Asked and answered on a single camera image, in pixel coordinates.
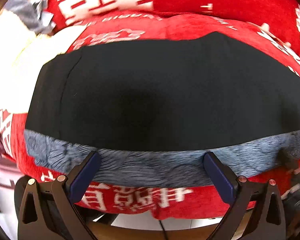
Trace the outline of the black fleece-lined pants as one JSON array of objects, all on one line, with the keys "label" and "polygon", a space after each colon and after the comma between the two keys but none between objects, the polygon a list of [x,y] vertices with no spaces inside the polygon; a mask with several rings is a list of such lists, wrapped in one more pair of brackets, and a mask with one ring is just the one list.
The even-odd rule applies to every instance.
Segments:
[{"label": "black fleece-lined pants", "polygon": [[112,185],[207,185],[208,151],[251,177],[300,158],[300,72],[218,32],[83,47],[43,65],[24,136],[61,173],[98,152]]}]

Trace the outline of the red wedding quilt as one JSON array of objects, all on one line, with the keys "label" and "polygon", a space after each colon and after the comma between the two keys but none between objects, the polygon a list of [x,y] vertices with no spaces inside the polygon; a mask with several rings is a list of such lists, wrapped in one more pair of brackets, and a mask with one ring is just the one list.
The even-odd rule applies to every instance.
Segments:
[{"label": "red wedding quilt", "polygon": [[[145,39],[177,41],[220,31],[233,38],[242,38],[300,75],[300,57],[271,33],[248,22],[197,14],[160,18],[157,15],[128,11],[88,18],[73,26],[76,25],[84,25],[86,28],[66,53],[82,46]],[[0,109],[2,157],[16,163],[26,175],[41,182],[53,181],[58,175],[57,170],[39,166],[27,153],[23,136],[26,117],[27,112],[10,113]],[[227,208],[212,185],[159,189],[98,182],[89,186],[79,205],[107,213],[135,215],[150,211],[157,219],[217,217]]]}]

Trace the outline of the white bed sheet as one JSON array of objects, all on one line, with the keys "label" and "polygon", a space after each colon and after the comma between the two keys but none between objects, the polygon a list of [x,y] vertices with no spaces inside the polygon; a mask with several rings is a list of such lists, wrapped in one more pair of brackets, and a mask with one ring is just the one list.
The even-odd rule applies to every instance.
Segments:
[{"label": "white bed sheet", "polygon": [[0,109],[10,113],[28,112],[42,66],[66,53],[85,28],[76,25],[53,36],[36,35],[16,14],[1,10]]}]

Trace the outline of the grey crumpled cloth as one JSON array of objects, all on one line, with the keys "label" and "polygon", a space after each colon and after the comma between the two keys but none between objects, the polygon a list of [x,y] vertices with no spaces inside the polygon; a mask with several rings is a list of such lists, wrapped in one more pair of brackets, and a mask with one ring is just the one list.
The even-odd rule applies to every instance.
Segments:
[{"label": "grey crumpled cloth", "polygon": [[38,34],[52,34],[56,23],[54,14],[47,11],[49,0],[8,0],[4,9],[13,12],[22,23]]}]

